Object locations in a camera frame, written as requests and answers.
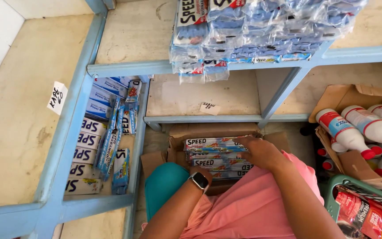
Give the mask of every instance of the hand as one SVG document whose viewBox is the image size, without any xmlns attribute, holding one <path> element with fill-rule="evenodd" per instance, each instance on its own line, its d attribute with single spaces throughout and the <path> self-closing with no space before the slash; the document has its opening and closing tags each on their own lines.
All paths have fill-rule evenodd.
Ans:
<svg viewBox="0 0 382 239">
<path fill-rule="evenodd" d="M 200 167 L 200 166 L 192 166 L 190 168 L 190 176 L 193 174 L 193 173 L 196 173 L 196 172 L 199 172 L 201 174 L 203 174 L 203 176 L 207 179 L 207 181 L 209 181 L 209 186 L 212 184 L 212 174 L 207 171 L 206 169 Z"/>
<path fill-rule="evenodd" d="M 236 138 L 233 141 L 244 145 L 249 150 L 249 152 L 240 152 L 241 158 L 259 168 L 273 172 L 290 162 L 273 144 L 266 140 L 247 136 Z"/>
</svg>

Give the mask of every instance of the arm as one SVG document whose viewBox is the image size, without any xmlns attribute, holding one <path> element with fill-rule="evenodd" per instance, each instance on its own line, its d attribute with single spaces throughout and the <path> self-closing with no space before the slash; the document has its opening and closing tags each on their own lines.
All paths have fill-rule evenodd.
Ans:
<svg viewBox="0 0 382 239">
<path fill-rule="evenodd" d="M 194 166 L 190 175 L 194 172 L 202 173 L 211 184 L 212 175 L 208 171 Z M 187 180 L 151 218 L 140 239 L 178 239 L 202 195 L 203 191 Z"/>
<path fill-rule="evenodd" d="M 297 239 L 345 238 L 293 163 L 273 144 L 254 137 L 234 141 L 249 150 L 249 153 L 241 153 L 242 158 L 272 172 L 281 191 L 288 222 Z"/>
</svg>

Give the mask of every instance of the green plastic basket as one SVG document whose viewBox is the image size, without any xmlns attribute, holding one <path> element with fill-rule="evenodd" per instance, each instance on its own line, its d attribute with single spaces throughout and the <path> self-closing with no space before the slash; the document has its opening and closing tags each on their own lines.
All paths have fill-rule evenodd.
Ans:
<svg viewBox="0 0 382 239">
<path fill-rule="evenodd" d="M 333 189 L 341 185 L 359 195 L 377 201 L 382 204 L 382 191 L 347 175 L 336 175 L 328 182 L 328 190 L 325 195 L 324 206 L 332 218 L 337 221 L 340 207 L 333 197 Z"/>
</svg>

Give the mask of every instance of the handwritten sign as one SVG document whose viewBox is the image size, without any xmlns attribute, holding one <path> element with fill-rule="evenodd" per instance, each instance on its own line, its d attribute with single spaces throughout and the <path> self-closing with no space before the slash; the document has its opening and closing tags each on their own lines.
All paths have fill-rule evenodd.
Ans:
<svg viewBox="0 0 382 239">
<path fill-rule="evenodd" d="M 220 106 L 210 104 L 207 102 L 202 102 L 201 107 L 200 107 L 200 111 L 203 113 L 211 114 L 211 115 L 217 115 L 217 114 L 219 114 Z"/>
<path fill-rule="evenodd" d="M 67 96 L 67 88 L 63 83 L 54 81 L 53 91 L 51 93 L 50 102 L 48 102 L 47 108 L 56 112 L 57 115 L 61 114 L 63 109 L 64 101 Z"/>
</svg>

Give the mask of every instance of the watch face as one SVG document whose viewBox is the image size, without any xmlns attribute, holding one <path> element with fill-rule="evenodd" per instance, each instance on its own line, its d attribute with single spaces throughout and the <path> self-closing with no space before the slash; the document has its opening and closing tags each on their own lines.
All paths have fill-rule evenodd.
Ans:
<svg viewBox="0 0 382 239">
<path fill-rule="evenodd" d="M 201 187 L 201 188 L 206 188 L 207 185 L 209 185 L 209 181 L 207 180 L 206 177 L 203 176 L 203 174 L 201 173 L 196 173 L 194 176 L 193 176 L 193 179 L 196 183 L 198 183 L 198 185 Z"/>
</svg>

